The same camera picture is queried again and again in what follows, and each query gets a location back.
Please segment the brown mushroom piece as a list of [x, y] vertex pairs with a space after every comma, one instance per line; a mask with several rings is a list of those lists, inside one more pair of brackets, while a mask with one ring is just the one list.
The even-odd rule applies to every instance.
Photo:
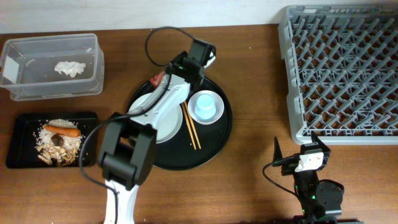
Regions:
[[63, 146], [63, 144], [64, 144], [64, 140], [63, 140], [63, 138], [61, 137], [61, 135], [59, 135], [59, 134], [54, 134], [54, 135], [51, 137], [51, 141], [53, 142], [53, 144], [54, 144], [55, 146]]

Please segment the black rectangular tray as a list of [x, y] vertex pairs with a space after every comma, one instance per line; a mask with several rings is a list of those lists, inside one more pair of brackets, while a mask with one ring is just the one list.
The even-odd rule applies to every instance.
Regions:
[[42, 126], [51, 120], [63, 119], [77, 125], [82, 133], [82, 141], [98, 125], [96, 113], [57, 112], [57, 113], [25, 113], [20, 114], [15, 121], [12, 132], [6, 165], [10, 169], [49, 168], [50, 166], [38, 158], [36, 145]]

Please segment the pale grey plate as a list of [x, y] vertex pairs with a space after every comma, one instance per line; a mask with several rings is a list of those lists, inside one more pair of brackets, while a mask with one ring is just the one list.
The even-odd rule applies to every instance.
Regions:
[[156, 143], [172, 139], [179, 131], [183, 121], [183, 112], [180, 106], [171, 110], [160, 123], [157, 131]]

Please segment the orange carrot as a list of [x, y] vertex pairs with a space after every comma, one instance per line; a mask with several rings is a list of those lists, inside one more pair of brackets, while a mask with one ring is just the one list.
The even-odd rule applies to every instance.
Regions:
[[63, 128], [57, 126], [46, 125], [44, 129], [55, 134], [67, 136], [70, 138], [78, 138], [81, 136], [81, 131], [77, 128]]

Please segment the grey dishwasher rack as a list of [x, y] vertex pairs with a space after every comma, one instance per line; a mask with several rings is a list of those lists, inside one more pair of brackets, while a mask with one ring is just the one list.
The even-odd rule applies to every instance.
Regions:
[[278, 33], [295, 143], [397, 144], [397, 4], [289, 6]]

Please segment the round black serving tray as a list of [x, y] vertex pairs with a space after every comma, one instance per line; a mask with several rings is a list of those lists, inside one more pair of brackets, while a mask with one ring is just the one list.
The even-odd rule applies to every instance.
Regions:
[[233, 126], [231, 105], [224, 91], [212, 80], [205, 78], [200, 90], [210, 90], [220, 95], [224, 103], [221, 118], [210, 125], [195, 123], [201, 149], [195, 150], [183, 119], [177, 132], [166, 141], [156, 144], [154, 165], [166, 170], [188, 170], [212, 160], [228, 141]]

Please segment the white tissue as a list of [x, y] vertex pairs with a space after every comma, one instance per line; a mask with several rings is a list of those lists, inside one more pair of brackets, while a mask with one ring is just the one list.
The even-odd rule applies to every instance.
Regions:
[[86, 67], [85, 63], [79, 63], [79, 62], [59, 62], [56, 64], [54, 70], [58, 72], [59, 74], [66, 74], [71, 76], [72, 78], [76, 77], [78, 74], [82, 74], [84, 72], [84, 69]]

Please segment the wooden chopstick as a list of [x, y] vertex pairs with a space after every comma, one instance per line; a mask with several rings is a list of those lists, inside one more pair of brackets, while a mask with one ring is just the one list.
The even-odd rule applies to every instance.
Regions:
[[186, 107], [185, 107], [185, 102], [182, 103], [182, 111], [183, 111], [183, 115], [184, 115], [185, 122], [186, 122], [186, 125], [187, 125], [188, 133], [190, 135], [192, 146], [193, 146], [194, 150], [196, 150], [197, 147], [196, 147], [195, 140], [194, 140], [193, 133], [192, 133], [192, 129], [191, 129], [191, 126], [190, 126], [187, 110], [186, 110]]
[[183, 103], [183, 105], [184, 105], [184, 108], [185, 108], [185, 114], [186, 114], [186, 116], [187, 116], [187, 118], [188, 118], [188, 122], [189, 122], [189, 126], [190, 126], [191, 137], [195, 138], [195, 140], [196, 140], [196, 142], [197, 142], [197, 144], [193, 143], [194, 149], [196, 149], [196, 146], [198, 146], [198, 148], [201, 149], [201, 144], [200, 144], [200, 141], [199, 141], [199, 138], [198, 138], [198, 134], [197, 134], [197, 131], [196, 131], [196, 128], [195, 128], [193, 119], [192, 119], [192, 117], [190, 116], [190, 113], [189, 113], [189, 111], [188, 111], [188, 104], [187, 104], [187, 102], [185, 101], [185, 102]]

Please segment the white small bowl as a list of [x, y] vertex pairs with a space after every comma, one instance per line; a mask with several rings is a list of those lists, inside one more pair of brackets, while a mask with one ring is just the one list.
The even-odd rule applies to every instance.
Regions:
[[[197, 101], [197, 98], [201, 94], [209, 94], [215, 100], [216, 113], [212, 118], [207, 119], [207, 120], [202, 120], [202, 119], [198, 118], [195, 114], [196, 101]], [[220, 97], [220, 95], [217, 94], [216, 92], [210, 91], [210, 90], [202, 90], [202, 91], [198, 91], [195, 94], [193, 94], [192, 97], [189, 99], [188, 111], [189, 111], [192, 119], [195, 120], [197, 123], [202, 124], [202, 125], [210, 125], [210, 124], [215, 123], [216, 121], [218, 121], [221, 118], [223, 111], [224, 111], [224, 103], [223, 103], [223, 100]]]

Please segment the red snack wrapper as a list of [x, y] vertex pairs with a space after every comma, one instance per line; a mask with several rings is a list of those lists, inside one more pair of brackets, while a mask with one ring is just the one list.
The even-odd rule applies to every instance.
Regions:
[[164, 75], [165, 72], [162, 71], [149, 80], [154, 88], [157, 88], [162, 83]]

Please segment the wooden chopstick right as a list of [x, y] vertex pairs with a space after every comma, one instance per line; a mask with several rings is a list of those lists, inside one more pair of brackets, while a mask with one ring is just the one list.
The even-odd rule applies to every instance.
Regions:
[[200, 144], [200, 141], [199, 141], [199, 138], [198, 138], [198, 134], [197, 134], [197, 131], [196, 131], [196, 128], [195, 128], [193, 119], [192, 119], [192, 117], [190, 116], [190, 113], [189, 113], [189, 111], [188, 111], [188, 104], [187, 104], [187, 102], [185, 101], [185, 102], [183, 103], [183, 105], [184, 105], [184, 108], [185, 108], [185, 114], [186, 114], [186, 116], [187, 116], [187, 118], [188, 118], [188, 122], [189, 122], [189, 126], [190, 126], [191, 137], [195, 138], [195, 140], [196, 140], [196, 142], [197, 142], [197, 144], [193, 143], [194, 149], [196, 149], [196, 146], [198, 146], [198, 148], [201, 149], [201, 144]]

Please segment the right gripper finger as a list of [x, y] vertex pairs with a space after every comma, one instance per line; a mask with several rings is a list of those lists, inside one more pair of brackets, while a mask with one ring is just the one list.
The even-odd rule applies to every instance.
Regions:
[[283, 156], [282, 156], [282, 151], [279, 146], [279, 141], [278, 141], [278, 138], [275, 136], [274, 137], [274, 154], [273, 154], [272, 166], [273, 167], [280, 166], [279, 161], [282, 159], [283, 159]]
[[316, 142], [319, 146], [324, 145], [324, 143], [320, 140], [320, 138], [316, 135], [314, 131], [311, 132], [311, 140], [312, 142]]

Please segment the rice and food scraps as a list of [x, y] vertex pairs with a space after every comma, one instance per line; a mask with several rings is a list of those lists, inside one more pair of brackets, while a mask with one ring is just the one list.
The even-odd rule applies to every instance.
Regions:
[[48, 166], [64, 167], [71, 166], [78, 160], [81, 145], [85, 136], [81, 131], [78, 138], [70, 138], [61, 135], [64, 140], [63, 146], [55, 146], [51, 141], [51, 137], [55, 134], [44, 129], [44, 126], [51, 125], [63, 128], [78, 128], [78, 123], [67, 119], [46, 120], [35, 128], [32, 136], [34, 137], [34, 148], [38, 152], [38, 158]]

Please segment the wooden chopstick left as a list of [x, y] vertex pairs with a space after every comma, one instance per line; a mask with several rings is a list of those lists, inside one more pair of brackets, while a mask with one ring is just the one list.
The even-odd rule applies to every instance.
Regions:
[[191, 126], [190, 126], [187, 110], [186, 110], [186, 107], [185, 107], [185, 102], [182, 103], [182, 111], [183, 111], [183, 115], [184, 115], [185, 122], [186, 122], [186, 125], [187, 125], [188, 133], [190, 135], [192, 146], [193, 146], [194, 150], [196, 150], [197, 147], [196, 147], [195, 140], [194, 140], [193, 133], [192, 133], [192, 129], [191, 129]]

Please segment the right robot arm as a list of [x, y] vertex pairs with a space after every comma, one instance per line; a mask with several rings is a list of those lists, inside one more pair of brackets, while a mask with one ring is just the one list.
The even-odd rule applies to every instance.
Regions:
[[293, 223], [339, 222], [345, 188], [334, 180], [320, 180], [317, 174], [326, 166], [330, 153], [330, 148], [314, 132], [311, 132], [310, 143], [302, 144], [299, 153], [288, 157], [282, 156], [278, 139], [274, 139], [273, 160], [266, 166], [280, 167], [283, 176], [291, 175], [294, 178], [293, 191], [270, 181], [300, 202], [303, 214], [294, 216]]

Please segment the light blue cup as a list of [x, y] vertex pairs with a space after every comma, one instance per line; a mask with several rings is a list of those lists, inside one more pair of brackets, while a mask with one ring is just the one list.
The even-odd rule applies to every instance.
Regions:
[[195, 114], [202, 120], [212, 118], [216, 113], [215, 100], [209, 94], [201, 94], [196, 101]]

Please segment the clear plastic bin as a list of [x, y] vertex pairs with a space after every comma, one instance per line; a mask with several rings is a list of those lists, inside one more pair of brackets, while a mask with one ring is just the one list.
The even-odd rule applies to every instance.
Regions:
[[[72, 78], [54, 70], [59, 62], [85, 63]], [[103, 90], [104, 53], [95, 34], [9, 39], [1, 52], [1, 88], [14, 101], [98, 95]]]

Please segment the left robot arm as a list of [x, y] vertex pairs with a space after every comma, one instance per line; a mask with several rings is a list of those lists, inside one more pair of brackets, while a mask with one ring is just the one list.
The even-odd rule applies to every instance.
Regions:
[[205, 68], [215, 57], [214, 45], [194, 39], [188, 52], [167, 65], [160, 83], [144, 102], [125, 115], [114, 113], [104, 121], [98, 165], [108, 193], [106, 223], [133, 223], [137, 190], [154, 164], [159, 126], [198, 89]]

